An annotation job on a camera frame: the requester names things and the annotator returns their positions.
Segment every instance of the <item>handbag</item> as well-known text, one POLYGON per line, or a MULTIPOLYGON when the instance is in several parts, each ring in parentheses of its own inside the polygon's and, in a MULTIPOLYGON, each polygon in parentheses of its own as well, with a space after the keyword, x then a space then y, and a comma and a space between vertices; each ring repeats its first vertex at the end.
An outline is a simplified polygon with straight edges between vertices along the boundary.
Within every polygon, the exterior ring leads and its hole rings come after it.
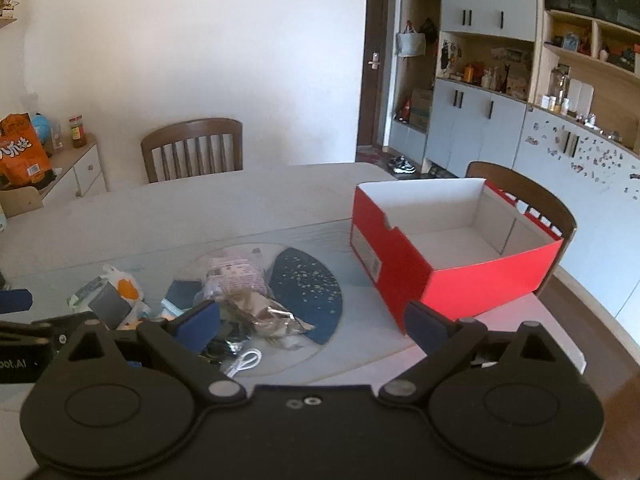
POLYGON ((411 22, 406 22, 404 32, 398 34, 398 56, 424 56, 426 51, 427 43, 424 34, 419 34, 411 22))

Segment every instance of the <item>wooden floor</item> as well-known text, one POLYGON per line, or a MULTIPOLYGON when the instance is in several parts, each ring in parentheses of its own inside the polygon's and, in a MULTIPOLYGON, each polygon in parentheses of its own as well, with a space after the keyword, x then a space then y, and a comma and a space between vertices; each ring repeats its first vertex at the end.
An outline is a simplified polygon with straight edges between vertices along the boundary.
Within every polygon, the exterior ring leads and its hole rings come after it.
POLYGON ((604 405, 605 430, 590 467, 603 480, 638 480, 640 366, 556 278, 546 286, 540 300, 584 353, 584 377, 604 405))

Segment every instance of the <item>chair backrest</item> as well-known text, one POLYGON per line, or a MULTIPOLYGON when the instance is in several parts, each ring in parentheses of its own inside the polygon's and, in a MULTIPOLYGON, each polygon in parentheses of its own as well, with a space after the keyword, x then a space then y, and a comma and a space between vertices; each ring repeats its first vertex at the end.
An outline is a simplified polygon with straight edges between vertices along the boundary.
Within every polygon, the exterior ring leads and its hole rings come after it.
POLYGON ((140 147, 150 184, 239 171, 242 123, 233 119, 197 119, 171 124, 146 136, 140 147))
POLYGON ((549 272, 536 291, 539 294, 553 275, 558 263, 562 259, 566 248, 574 238, 577 224, 574 215, 562 201, 549 190, 540 186, 537 182, 527 178, 516 171, 491 164, 490 162, 472 162, 466 170, 468 178, 484 178, 495 184, 505 193, 516 197, 526 205, 526 211, 536 212, 543 223, 549 227, 555 227, 562 235, 562 245, 558 256, 554 260, 549 272))
POLYGON ((40 192, 33 186, 0 191, 0 204, 7 218, 44 207, 40 192))

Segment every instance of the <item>red box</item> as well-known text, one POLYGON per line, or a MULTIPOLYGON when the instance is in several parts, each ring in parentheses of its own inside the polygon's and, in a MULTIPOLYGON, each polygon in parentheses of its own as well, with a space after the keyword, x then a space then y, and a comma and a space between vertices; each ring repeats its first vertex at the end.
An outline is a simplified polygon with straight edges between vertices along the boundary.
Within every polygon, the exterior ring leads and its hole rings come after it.
POLYGON ((403 331, 409 301, 455 320, 533 292, 561 244, 483 179, 356 188, 351 246, 403 331))

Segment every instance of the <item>open cardboard box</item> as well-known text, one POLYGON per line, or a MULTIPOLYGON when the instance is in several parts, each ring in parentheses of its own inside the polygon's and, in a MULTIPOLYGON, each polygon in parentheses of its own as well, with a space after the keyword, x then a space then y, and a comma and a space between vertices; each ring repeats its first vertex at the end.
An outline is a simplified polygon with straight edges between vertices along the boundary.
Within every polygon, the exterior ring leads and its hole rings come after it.
POLYGON ((536 290, 561 238, 478 178, 356 189, 351 245, 398 326, 409 301, 455 320, 536 290))

